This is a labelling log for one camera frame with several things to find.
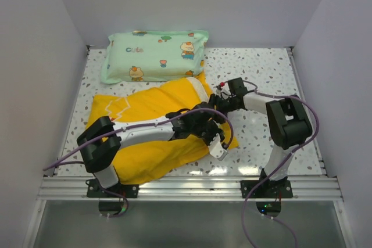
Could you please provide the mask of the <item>cream yellow-edged pillow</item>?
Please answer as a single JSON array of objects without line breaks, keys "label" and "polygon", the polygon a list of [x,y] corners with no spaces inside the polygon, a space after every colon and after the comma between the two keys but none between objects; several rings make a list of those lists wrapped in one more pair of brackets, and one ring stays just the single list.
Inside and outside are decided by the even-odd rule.
[{"label": "cream yellow-edged pillow", "polygon": [[202,85],[202,83],[195,77],[187,77],[187,80],[193,86],[193,88],[194,88],[195,92],[197,93],[200,101],[201,102],[208,102],[209,101],[209,95],[205,91],[205,88]]}]

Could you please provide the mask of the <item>yellow pillowcase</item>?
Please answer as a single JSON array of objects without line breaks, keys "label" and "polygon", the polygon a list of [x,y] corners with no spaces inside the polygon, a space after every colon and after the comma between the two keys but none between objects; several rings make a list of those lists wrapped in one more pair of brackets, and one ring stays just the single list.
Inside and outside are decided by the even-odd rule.
[{"label": "yellow pillowcase", "polygon": [[143,184],[238,145],[210,103],[204,76],[185,77],[129,96],[95,95],[77,142],[88,173],[104,188]]}]

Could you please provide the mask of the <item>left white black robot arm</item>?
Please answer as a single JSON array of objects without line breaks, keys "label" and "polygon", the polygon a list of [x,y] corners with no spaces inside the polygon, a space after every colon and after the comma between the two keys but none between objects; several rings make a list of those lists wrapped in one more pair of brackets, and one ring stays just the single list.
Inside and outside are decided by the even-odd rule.
[{"label": "left white black robot arm", "polygon": [[227,153],[224,132],[214,121],[218,112],[210,108],[179,110],[138,122],[115,122],[108,116],[97,119],[78,138],[83,164],[94,179],[88,180],[88,197],[124,198],[113,159],[129,146],[155,141],[174,141],[193,135],[203,140],[210,155],[223,159]]}]

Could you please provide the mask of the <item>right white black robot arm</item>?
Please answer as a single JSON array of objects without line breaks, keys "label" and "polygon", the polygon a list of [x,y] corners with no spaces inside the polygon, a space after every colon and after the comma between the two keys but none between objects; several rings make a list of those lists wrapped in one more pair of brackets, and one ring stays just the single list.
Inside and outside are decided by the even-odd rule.
[{"label": "right white black robot arm", "polygon": [[317,131],[305,111],[306,104],[296,95],[275,96],[258,92],[246,86],[249,81],[235,78],[220,83],[211,94],[208,104],[221,113],[215,116],[220,123],[233,111],[251,110],[267,116],[273,148],[269,160],[257,181],[242,180],[244,199],[292,198],[288,169],[293,154],[314,139]]}]

